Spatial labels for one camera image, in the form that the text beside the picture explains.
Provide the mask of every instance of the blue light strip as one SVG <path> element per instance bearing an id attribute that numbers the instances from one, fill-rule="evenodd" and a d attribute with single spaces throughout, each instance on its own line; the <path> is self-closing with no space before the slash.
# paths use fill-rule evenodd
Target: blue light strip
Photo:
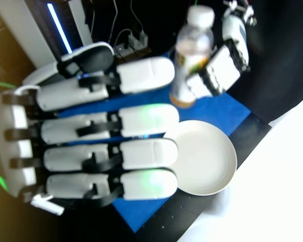
<path id="1" fill-rule="evenodd" d="M 55 12 L 55 9 L 54 9 L 53 5 L 52 5 L 52 4 L 47 4 L 47 7 L 48 7 L 48 9 L 49 9 L 49 11 L 50 11 L 50 14 L 51 14 L 52 18 L 54 19 L 55 25 L 56 25 L 56 27 L 57 27 L 59 33 L 60 33 L 60 36 L 61 36 L 61 38 L 62 38 L 62 40 L 63 40 L 63 42 L 64 42 L 64 45 L 65 45 L 65 47 L 66 47 L 67 52 L 68 52 L 69 54 L 71 54 L 71 53 L 72 53 L 72 49 L 71 49 L 71 47 L 70 47 L 69 42 L 67 41 L 67 38 L 66 38 L 66 36 L 65 36 L 65 33 L 64 33 L 63 28 L 62 28 L 62 26 L 61 26 L 60 20 L 59 20 L 59 18 L 57 17 L 57 14 L 56 14 L 56 12 Z"/>

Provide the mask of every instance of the white plate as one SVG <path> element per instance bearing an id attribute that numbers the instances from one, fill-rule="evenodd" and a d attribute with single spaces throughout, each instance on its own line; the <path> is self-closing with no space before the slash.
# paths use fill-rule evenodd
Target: white plate
<path id="1" fill-rule="evenodd" d="M 165 133 L 178 146 L 177 161 L 170 167 L 177 175 L 178 188 L 207 196 L 220 192 L 237 169 L 236 151 L 217 127 L 198 120 L 177 124 Z"/>

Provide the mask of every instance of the blue mat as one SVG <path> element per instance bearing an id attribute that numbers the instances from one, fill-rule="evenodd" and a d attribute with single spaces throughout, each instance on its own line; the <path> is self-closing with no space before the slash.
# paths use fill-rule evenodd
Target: blue mat
<path id="1" fill-rule="evenodd" d="M 151 103 L 171 103 L 169 99 L 170 87 L 129 95 L 110 101 L 95 102 L 82 106 L 72 107 L 60 113 L 61 117 L 68 117 L 80 113 L 113 111 L 122 107 L 130 107 Z M 241 122 L 250 114 L 250 111 L 228 94 L 220 97 L 203 98 L 192 108 L 178 109 L 180 121 L 196 119 L 209 122 L 226 135 L 230 135 Z M 137 232 L 140 227 L 167 201 L 167 199 L 150 201 L 125 201 L 117 199 L 113 205 L 125 219 L 130 228 Z"/>

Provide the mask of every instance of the white plastic bottle cap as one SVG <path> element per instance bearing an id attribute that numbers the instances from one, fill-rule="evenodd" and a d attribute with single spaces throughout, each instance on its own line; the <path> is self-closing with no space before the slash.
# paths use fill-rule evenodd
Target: white plastic bottle cap
<path id="1" fill-rule="evenodd" d="M 196 5 L 191 6 L 187 14 L 187 22 L 190 25 L 202 29 L 211 28 L 214 22 L 214 11 L 212 8 Z"/>

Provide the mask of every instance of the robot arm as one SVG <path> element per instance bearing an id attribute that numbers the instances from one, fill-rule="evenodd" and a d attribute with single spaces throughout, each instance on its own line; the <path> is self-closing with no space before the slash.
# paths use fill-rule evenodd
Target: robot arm
<path id="1" fill-rule="evenodd" d="M 245 24 L 255 25 L 254 10 L 245 3 L 224 1 L 228 5 L 222 20 L 223 42 L 207 65 L 186 80 L 196 98 L 218 96 L 228 90 L 249 69 Z"/>
<path id="2" fill-rule="evenodd" d="M 151 104 L 59 118 L 61 109 L 159 88 L 174 78 L 166 58 L 114 67 L 113 55 L 106 43 L 86 46 L 25 80 L 37 85 L 0 95 L 0 183 L 9 194 L 56 214 L 64 208 L 52 203 L 53 198 L 93 199 L 106 206 L 117 197 L 174 194 L 176 176 L 164 168 L 177 158 L 173 141 L 108 141 L 164 133 L 179 122 L 173 106 Z M 103 143 L 69 144 L 89 140 Z"/>

